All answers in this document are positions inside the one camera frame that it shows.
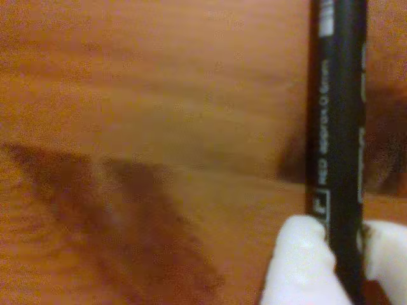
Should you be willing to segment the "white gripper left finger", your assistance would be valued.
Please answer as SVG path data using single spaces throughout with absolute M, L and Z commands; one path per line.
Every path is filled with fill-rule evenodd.
M 261 304 L 351 304 L 335 275 L 324 226 L 306 215 L 282 225 L 265 276 Z

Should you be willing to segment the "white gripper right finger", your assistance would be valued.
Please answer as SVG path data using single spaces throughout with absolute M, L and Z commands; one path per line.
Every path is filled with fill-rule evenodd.
M 406 304 L 406 226 L 384 220 L 364 223 L 364 272 L 391 304 Z

